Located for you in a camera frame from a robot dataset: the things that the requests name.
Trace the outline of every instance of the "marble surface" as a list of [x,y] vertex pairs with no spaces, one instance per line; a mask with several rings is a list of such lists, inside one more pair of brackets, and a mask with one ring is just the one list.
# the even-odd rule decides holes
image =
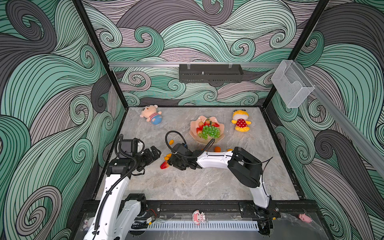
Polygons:
[[[252,200],[249,188],[242,185],[228,169],[187,168],[181,171],[173,166],[160,169],[164,157],[170,153],[164,138],[168,131],[180,132],[192,151],[204,147],[189,134],[190,122],[204,115],[215,116],[225,125],[225,137],[214,144],[210,151],[215,146],[221,147],[222,151],[240,146],[261,161],[273,157],[263,176],[267,192],[274,200],[299,199],[259,108],[245,108],[250,116],[248,120],[252,122],[248,132],[235,131],[231,120],[236,108],[159,108],[163,116],[159,125],[140,118],[141,109],[129,109],[121,133],[125,139],[136,137],[143,140],[146,148],[156,146],[162,154],[158,160],[145,167],[144,175],[131,177],[124,198],[129,193],[145,193],[150,200]],[[171,139],[175,143],[182,142],[177,134],[170,134],[168,140]],[[97,200],[101,198],[103,189],[104,181]]]

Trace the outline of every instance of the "red polka dot outfit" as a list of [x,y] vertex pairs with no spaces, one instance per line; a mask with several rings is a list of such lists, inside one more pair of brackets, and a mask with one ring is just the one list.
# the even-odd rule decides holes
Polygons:
[[237,120],[236,126],[239,126],[239,127],[243,128],[243,127],[247,127],[248,125],[247,125],[247,123],[245,122],[244,119],[240,118],[239,120]]

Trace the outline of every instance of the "green swirl wallpaper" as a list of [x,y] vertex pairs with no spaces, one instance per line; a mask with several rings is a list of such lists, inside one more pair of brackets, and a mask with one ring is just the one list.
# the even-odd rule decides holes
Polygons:
[[[384,155],[383,11],[384,1],[328,7],[297,61]],[[321,103],[310,95],[288,109],[276,93],[267,113],[334,238],[382,240],[384,180]]]
[[124,114],[71,0],[0,1],[0,235],[68,239]]
[[[286,60],[317,2],[83,0],[109,61],[223,62]],[[130,106],[260,106],[273,74],[248,68],[242,83],[209,85],[180,83],[177,68],[114,71]]]

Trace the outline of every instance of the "plush toy with striped shirt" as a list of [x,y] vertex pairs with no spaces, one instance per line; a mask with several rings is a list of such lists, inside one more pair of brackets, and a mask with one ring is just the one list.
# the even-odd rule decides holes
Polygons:
[[247,121],[248,117],[249,115],[245,109],[233,111],[232,123],[236,124],[235,130],[239,132],[248,132],[248,125],[251,124],[250,121]]
[[141,111],[140,117],[146,118],[147,122],[150,121],[154,125],[161,123],[162,121],[161,111],[157,112],[156,108],[157,108],[157,105],[145,106]]

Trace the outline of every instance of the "scalloped bowl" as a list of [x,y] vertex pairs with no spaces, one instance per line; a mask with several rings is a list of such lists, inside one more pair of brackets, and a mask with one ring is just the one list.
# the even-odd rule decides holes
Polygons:
[[[210,137],[209,135],[208,135],[208,138],[207,138],[207,139],[204,139],[204,138],[202,138],[202,137],[199,137],[199,136],[197,135],[197,133],[196,133],[196,128],[199,127],[199,122],[201,122],[201,121],[204,122],[206,119],[207,119],[206,117],[204,117],[203,115],[201,115],[196,121],[192,121],[192,122],[191,122],[191,128],[190,128],[190,130],[189,130],[189,134],[191,134],[192,138],[193,138],[194,140],[196,140],[196,142],[201,143],[201,144],[204,144],[204,145],[206,145],[206,144],[212,139],[212,137]],[[214,144],[216,144],[216,143],[218,143],[221,139],[223,139],[224,136],[225,136],[225,135],[224,135],[224,124],[219,123],[219,122],[217,121],[216,117],[210,117],[209,120],[211,120],[211,122],[216,122],[216,123],[219,125],[218,128],[220,129],[220,137],[216,138],[215,143],[214,143]]]

